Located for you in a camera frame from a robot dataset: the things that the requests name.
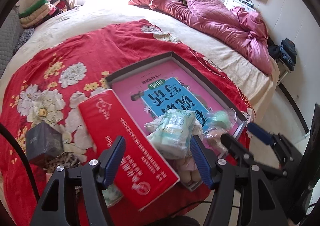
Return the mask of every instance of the wire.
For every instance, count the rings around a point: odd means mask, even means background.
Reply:
[[[192,205],[194,205],[194,204],[201,204],[201,203],[210,204],[211,202],[210,202],[210,201],[197,201],[197,202],[190,203],[190,204],[188,204],[188,205],[180,208],[179,210],[175,211],[174,213],[169,214],[169,215],[167,216],[167,218],[170,218],[170,217],[176,215],[177,213],[181,212],[182,210],[184,210],[184,209],[186,209],[186,208],[188,208],[188,207],[190,207],[190,206],[192,206]],[[233,208],[240,209],[240,207],[239,207],[239,206],[236,206],[236,205],[233,205],[232,207],[233,207]]]
[[[11,133],[1,123],[0,123],[0,134],[3,135],[3,137],[10,143],[10,145],[14,148],[14,150],[17,152],[18,156],[20,157],[20,159],[21,159],[21,161],[27,171],[33,193],[34,193],[36,200],[38,202],[40,199],[40,195],[39,195],[38,188],[36,185],[36,180],[33,176],[33,173],[32,173],[32,170],[31,170],[31,167],[30,167],[30,164],[28,162],[26,155],[24,154],[19,143],[14,139],[14,137],[11,135]]]

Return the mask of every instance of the red box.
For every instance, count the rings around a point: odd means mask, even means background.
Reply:
[[[115,184],[139,210],[179,182],[179,176],[149,143],[113,90],[97,94],[78,107],[99,155],[117,136],[125,138],[126,150]]]

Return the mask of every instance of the pink quilt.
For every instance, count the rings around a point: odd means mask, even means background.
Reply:
[[[272,72],[267,50],[268,29],[259,13],[235,7],[230,11],[219,0],[129,0],[129,5],[149,6],[186,25],[220,39],[267,75]]]

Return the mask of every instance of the gray quilted cushion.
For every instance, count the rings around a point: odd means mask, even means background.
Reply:
[[[13,50],[22,31],[18,14],[11,10],[0,28],[0,78],[12,58]]]

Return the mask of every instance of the tiled floor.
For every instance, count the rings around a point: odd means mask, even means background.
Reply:
[[[292,106],[282,94],[279,88],[276,89],[268,111],[265,113],[262,123],[260,124],[265,130],[273,133],[281,133],[286,136],[293,144],[304,139],[303,127],[295,114]],[[279,163],[271,147],[266,146],[257,138],[252,138],[250,151],[254,154],[256,161],[278,168]],[[206,199],[211,201],[213,192]],[[240,194],[235,192],[234,205],[239,205]],[[203,225],[210,204],[203,203],[190,211],[187,215],[198,220]],[[236,226],[238,218],[238,209],[233,208],[231,212],[229,226]]]

